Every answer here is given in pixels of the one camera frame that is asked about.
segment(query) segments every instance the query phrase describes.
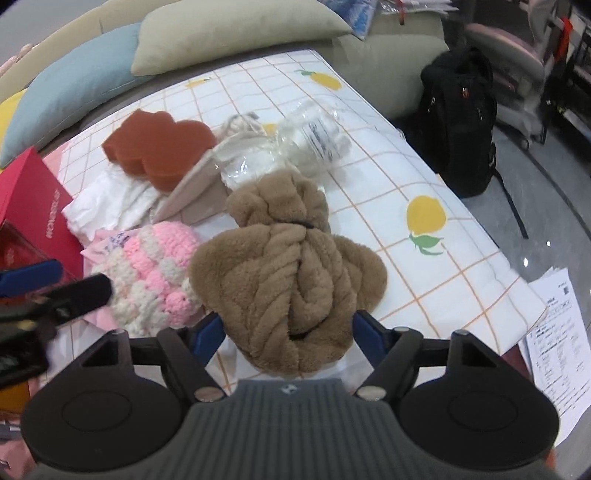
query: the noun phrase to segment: mattress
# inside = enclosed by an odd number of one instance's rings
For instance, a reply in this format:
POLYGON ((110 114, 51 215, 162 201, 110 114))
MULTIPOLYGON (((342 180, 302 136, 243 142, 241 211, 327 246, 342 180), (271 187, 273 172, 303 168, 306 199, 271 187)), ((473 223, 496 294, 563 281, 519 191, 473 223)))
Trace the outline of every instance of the mattress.
MULTIPOLYGON (((404 136, 313 50, 236 63, 165 88, 81 132, 46 161, 75 197, 107 165, 102 142, 137 108, 215 128, 250 111, 274 124, 310 100, 337 112, 352 144, 318 181, 333 233, 370 247, 387 266, 388 287, 373 316, 386 327, 408 326, 429 338, 467 329, 498 353, 514 346, 545 315, 544 302, 404 136)), ((225 192, 213 194, 212 214, 194 225, 202 238, 236 227, 224 200, 225 192)), ((191 217, 184 211, 178 219, 183 215, 191 217)), ((100 335, 84 324, 71 330, 72 355, 100 335)), ((250 365, 229 339, 207 369, 229 392, 240 379, 273 378, 250 365)), ((352 390, 370 372, 353 346, 309 377, 339 377, 352 390)))

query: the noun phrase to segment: logo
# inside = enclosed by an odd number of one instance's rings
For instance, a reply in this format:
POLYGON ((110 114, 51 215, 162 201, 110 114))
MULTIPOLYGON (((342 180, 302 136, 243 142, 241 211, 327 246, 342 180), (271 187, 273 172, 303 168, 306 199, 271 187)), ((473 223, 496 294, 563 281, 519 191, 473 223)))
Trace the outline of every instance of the logo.
POLYGON ((7 267, 11 267, 14 263, 14 249, 8 248, 6 253, 4 254, 4 261, 6 262, 7 267))
POLYGON ((47 222, 47 230, 45 231, 45 236, 47 238, 53 238, 53 228, 56 224, 56 216, 57 216, 57 205, 60 203, 60 192, 56 190, 53 193, 53 201, 51 203, 51 208, 49 209, 49 221, 47 222))
POLYGON ((296 393, 299 388, 297 388, 295 385, 293 384, 287 384, 287 385, 283 385, 280 390, 285 394, 285 395, 293 395, 294 393, 296 393))

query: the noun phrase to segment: chair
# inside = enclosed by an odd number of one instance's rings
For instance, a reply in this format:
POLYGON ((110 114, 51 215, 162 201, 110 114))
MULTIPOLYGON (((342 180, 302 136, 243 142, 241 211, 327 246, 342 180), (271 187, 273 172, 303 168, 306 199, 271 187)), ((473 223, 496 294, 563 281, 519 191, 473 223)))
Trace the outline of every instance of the chair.
POLYGON ((555 17, 557 0, 530 0, 527 17, 534 45, 500 28, 471 23, 466 26, 468 44, 489 57, 495 75, 498 103, 497 120, 523 135, 521 147, 527 150, 530 139, 544 143, 546 127, 539 106, 546 79, 554 67, 548 46, 554 29, 564 24, 555 17))

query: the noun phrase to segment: pear print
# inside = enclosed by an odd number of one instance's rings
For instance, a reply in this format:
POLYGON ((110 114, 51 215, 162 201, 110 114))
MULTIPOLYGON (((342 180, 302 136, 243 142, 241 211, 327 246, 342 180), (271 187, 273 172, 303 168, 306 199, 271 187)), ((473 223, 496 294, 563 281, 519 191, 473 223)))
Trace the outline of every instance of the pear print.
POLYGON ((261 126, 268 137, 274 137, 277 133, 277 124, 262 124, 261 126))
POLYGON ((318 85, 329 88, 330 90, 340 90, 343 86, 340 82, 330 75, 318 72, 308 72, 307 70, 298 70, 303 76, 310 77, 318 85))
POLYGON ((439 200, 420 195, 412 199, 407 207, 408 236, 411 242, 423 255, 441 255, 443 252, 433 252, 433 247, 441 238, 427 235, 441 230, 447 222, 445 211, 439 200))
POLYGON ((194 88, 198 85, 202 85, 205 82, 208 82, 209 80, 211 80, 211 78, 205 78, 205 79, 199 79, 199 80, 190 80, 189 82, 187 82, 187 88, 194 88))

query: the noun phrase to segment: flower-shaped sponge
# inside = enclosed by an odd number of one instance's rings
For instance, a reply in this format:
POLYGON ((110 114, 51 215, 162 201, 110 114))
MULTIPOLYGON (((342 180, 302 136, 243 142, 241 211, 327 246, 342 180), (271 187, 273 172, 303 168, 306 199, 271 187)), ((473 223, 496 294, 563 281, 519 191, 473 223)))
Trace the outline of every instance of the flower-shaped sponge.
POLYGON ((204 123, 136 110, 105 140, 103 150, 127 175, 148 177, 156 189, 169 193, 216 143, 204 123))

